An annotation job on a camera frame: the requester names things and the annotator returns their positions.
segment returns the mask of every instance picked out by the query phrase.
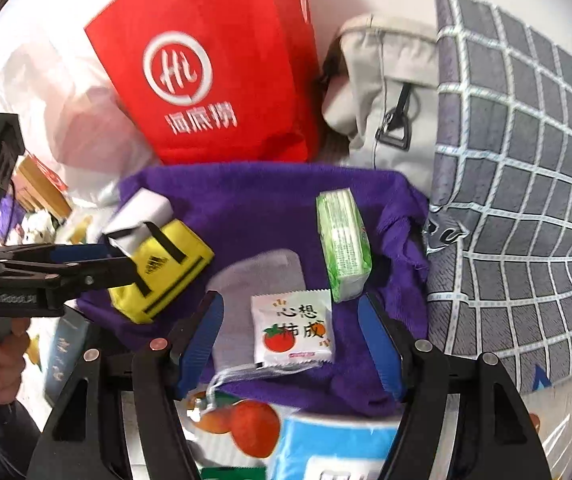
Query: haidilao logo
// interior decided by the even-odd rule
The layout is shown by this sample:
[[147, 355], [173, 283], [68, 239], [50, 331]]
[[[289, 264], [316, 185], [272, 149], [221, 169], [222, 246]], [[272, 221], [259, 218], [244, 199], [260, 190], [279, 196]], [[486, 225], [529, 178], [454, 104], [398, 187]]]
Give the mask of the haidilao logo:
[[190, 106], [206, 97], [212, 85], [212, 65], [199, 42], [183, 32], [154, 37], [143, 58], [144, 75], [164, 101]]

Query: red paper bag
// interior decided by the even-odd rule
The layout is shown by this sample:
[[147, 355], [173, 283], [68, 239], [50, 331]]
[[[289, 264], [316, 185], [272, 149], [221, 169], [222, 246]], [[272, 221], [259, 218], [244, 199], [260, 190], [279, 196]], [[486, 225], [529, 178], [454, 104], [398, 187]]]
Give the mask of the red paper bag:
[[115, 0], [86, 27], [163, 162], [316, 154], [312, 30], [301, 0], [275, 1]]
[[[319, 64], [315, 46], [315, 35], [310, 23], [308, 0], [250, 0], [255, 23], [272, 23], [270, 27], [259, 28], [258, 44], [272, 40], [279, 46], [285, 44], [290, 59], [290, 70], [284, 76], [291, 77], [294, 84], [296, 115], [294, 120], [301, 131], [318, 131], [321, 116], [319, 92]], [[308, 150], [317, 153], [319, 136], [305, 136]]]

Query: metal screw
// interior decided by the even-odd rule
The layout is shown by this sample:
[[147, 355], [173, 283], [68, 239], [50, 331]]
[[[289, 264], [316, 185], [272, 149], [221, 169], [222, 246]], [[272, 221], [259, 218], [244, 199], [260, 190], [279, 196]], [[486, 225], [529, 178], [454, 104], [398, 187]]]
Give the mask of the metal screw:
[[420, 352], [430, 352], [432, 350], [432, 343], [426, 339], [418, 339], [415, 341], [415, 348]]
[[91, 348], [84, 352], [84, 361], [87, 363], [94, 361], [99, 357], [99, 350], [97, 348]]
[[495, 354], [490, 353], [490, 352], [486, 352], [485, 354], [483, 354], [482, 359], [487, 365], [491, 365], [491, 366], [495, 366], [499, 362], [499, 359], [497, 358], [497, 356]]
[[168, 346], [168, 341], [166, 341], [166, 339], [164, 339], [163, 337], [158, 337], [157, 339], [153, 339], [153, 341], [150, 342], [151, 350], [163, 350], [167, 346]]

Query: white plastic bag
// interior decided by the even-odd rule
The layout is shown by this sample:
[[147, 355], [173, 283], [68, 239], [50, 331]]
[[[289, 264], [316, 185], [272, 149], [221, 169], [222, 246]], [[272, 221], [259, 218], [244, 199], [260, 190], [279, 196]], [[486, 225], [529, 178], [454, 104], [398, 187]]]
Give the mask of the white plastic bag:
[[10, 55], [0, 101], [19, 115], [26, 150], [57, 173], [78, 205], [117, 202], [122, 178], [157, 163], [98, 62], [64, 61], [46, 38]]

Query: adidas logo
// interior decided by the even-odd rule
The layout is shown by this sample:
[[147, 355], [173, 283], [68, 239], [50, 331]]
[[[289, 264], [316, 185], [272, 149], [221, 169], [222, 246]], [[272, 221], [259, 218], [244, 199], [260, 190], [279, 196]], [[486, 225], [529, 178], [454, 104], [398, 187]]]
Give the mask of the adidas logo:
[[151, 256], [146, 263], [146, 274], [151, 274], [156, 270], [161, 269], [167, 261], [168, 258], [157, 258], [156, 256]]

